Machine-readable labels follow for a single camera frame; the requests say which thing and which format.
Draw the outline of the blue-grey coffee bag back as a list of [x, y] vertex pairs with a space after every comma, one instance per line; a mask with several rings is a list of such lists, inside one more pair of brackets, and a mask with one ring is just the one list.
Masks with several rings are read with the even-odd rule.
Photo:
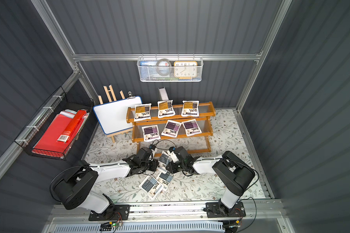
[[172, 158], [165, 151], [162, 151], [161, 156], [158, 159], [158, 162], [159, 162], [158, 167], [162, 170], [166, 170], [166, 166], [172, 161], [173, 161]]

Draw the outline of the blue-grey coffee bag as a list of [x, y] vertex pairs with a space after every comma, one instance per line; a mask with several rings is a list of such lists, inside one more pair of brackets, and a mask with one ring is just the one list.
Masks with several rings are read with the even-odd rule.
[[168, 171], [167, 172], [160, 172], [159, 175], [157, 176], [157, 181], [163, 185], [164, 192], [168, 189], [173, 178], [174, 178], [174, 175]]
[[161, 156], [158, 159], [158, 162], [159, 162], [158, 167], [162, 170], [166, 170], [166, 166], [172, 161], [173, 161], [172, 158], [165, 151], [162, 151]]
[[164, 186], [151, 175], [147, 176], [143, 180], [143, 182], [139, 185], [139, 188], [143, 190], [150, 199], [154, 200], [163, 190]]

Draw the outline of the blue-grey coffee bag front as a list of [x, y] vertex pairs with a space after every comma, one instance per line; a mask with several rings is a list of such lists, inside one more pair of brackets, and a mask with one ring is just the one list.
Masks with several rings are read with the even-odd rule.
[[163, 190], [164, 186], [151, 175], [147, 176], [143, 180], [143, 182], [139, 185], [139, 188], [143, 190], [150, 199], [154, 200]]

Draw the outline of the purple coffee bag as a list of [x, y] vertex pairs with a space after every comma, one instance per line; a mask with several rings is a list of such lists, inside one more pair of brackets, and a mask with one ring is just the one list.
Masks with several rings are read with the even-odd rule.
[[157, 125], [143, 126], [143, 139], [145, 142], [151, 142], [155, 140], [160, 140], [160, 134], [158, 132]]
[[185, 129], [186, 136], [195, 136], [202, 133], [196, 119], [184, 121], [182, 125]]
[[167, 120], [167, 123], [163, 131], [161, 132], [161, 135], [176, 138], [178, 136], [181, 126], [181, 122]]

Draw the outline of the orange wooden three-tier shelf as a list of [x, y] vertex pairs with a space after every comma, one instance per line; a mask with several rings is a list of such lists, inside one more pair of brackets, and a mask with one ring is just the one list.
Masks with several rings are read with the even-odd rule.
[[132, 141], [139, 150], [142, 142], [159, 142], [178, 138], [203, 137], [205, 149], [188, 150], [188, 153], [206, 153], [211, 151], [209, 137], [213, 135], [211, 117], [216, 116], [212, 102], [198, 104], [197, 116], [182, 116], [183, 107], [190, 108], [190, 103], [173, 106], [174, 115], [158, 117], [158, 107], [150, 109], [150, 119], [135, 121], [135, 108], [129, 107], [126, 121], [133, 124]]

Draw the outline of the yellow coffee bag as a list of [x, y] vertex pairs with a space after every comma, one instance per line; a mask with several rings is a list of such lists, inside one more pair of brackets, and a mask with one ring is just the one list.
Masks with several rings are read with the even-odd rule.
[[150, 115], [151, 105], [152, 105], [151, 103], [136, 105], [134, 121], [136, 122], [136, 121], [151, 119], [151, 115]]
[[170, 117], [175, 115], [173, 108], [173, 100], [159, 101], [158, 106], [158, 118]]
[[199, 101], [183, 101], [183, 107], [181, 111], [182, 117], [198, 117], [199, 116]]

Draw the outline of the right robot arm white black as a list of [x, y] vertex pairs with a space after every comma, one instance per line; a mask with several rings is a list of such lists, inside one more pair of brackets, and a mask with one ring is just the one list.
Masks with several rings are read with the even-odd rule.
[[229, 150], [211, 158], [193, 157], [183, 147], [171, 147], [167, 154], [172, 161], [166, 170], [172, 174], [182, 172], [185, 176], [193, 176], [210, 173], [219, 177], [226, 187], [218, 203], [219, 212], [224, 215], [234, 208], [257, 174], [256, 170]]

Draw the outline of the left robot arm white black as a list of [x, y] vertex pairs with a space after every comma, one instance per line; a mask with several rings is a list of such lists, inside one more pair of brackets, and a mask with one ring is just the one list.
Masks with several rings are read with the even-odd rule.
[[67, 210], [84, 208], [97, 214], [109, 212], [114, 208], [113, 201], [105, 194], [92, 190], [96, 183], [114, 178], [126, 178], [156, 171], [158, 161], [154, 159], [155, 146], [142, 147], [137, 154], [123, 160], [89, 164], [85, 160], [77, 162], [58, 175], [50, 183], [52, 198], [64, 205]]

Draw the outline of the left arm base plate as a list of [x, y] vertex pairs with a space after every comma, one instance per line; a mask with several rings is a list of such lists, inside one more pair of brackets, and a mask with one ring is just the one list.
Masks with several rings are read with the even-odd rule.
[[118, 221], [128, 220], [130, 212], [130, 205], [119, 204], [110, 205], [103, 213], [98, 214], [95, 211], [91, 211], [88, 220], [89, 221]]

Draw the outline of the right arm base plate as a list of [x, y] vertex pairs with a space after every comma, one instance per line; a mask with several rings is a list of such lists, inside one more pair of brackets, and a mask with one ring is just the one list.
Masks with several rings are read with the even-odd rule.
[[246, 216], [245, 208], [242, 202], [237, 202], [232, 208], [226, 207], [221, 202], [209, 202], [206, 203], [206, 207], [203, 208], [208, 218], [220, 218], [220, 217], [233, 217], [243, 218]]

